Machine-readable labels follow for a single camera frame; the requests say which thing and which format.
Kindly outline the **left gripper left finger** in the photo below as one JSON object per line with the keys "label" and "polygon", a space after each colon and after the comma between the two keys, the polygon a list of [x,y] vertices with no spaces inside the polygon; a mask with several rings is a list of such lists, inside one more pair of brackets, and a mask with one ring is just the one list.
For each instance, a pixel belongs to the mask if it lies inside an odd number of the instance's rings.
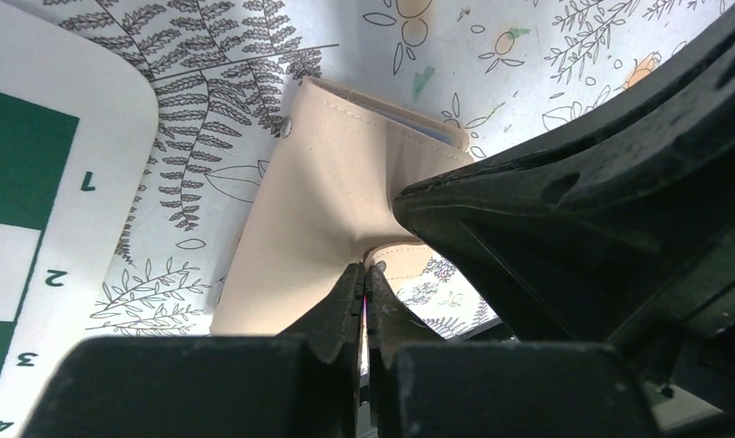
{"label": "left gripper left finger", "polygon": [[276,336],[86,339],[26,437],[353,437],[365,268]]}

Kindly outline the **tan card holder wallet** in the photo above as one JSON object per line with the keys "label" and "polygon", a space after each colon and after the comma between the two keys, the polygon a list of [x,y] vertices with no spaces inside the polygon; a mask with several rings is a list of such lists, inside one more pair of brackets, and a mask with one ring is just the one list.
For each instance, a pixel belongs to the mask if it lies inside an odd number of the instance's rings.
{"label": "tan card holder wallet", "polygon": [[214,335],[276,335],[346,266],[379,266],[392,288],[432,249],[395,219],[414,183],[472,163],[468,136],[322,78],[304,78],[285,118],[215,308]]}

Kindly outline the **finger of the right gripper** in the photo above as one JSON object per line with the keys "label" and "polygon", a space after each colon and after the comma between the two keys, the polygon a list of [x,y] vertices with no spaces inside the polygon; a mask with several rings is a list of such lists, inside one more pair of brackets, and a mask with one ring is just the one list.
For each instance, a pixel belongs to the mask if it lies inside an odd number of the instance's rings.
{"label": "finger of the right gripper", "polygon": [[601,108],[405,200],[735,199],[735,5]]}
{"label": "finger of the right gripper", "polygon": [[698,340],[735,373],[735,199],[394,201],[521,340],[651,362]]}

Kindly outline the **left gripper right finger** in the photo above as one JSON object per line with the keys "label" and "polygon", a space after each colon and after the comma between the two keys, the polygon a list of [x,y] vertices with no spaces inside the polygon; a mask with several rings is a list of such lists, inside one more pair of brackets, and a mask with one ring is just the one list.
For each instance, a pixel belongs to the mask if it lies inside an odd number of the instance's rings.
{"label": "left gripper right finger", "polygon": [[624,360],[602,344],[448,341],[365,278],[371,421],[382,437],[654,437]]}

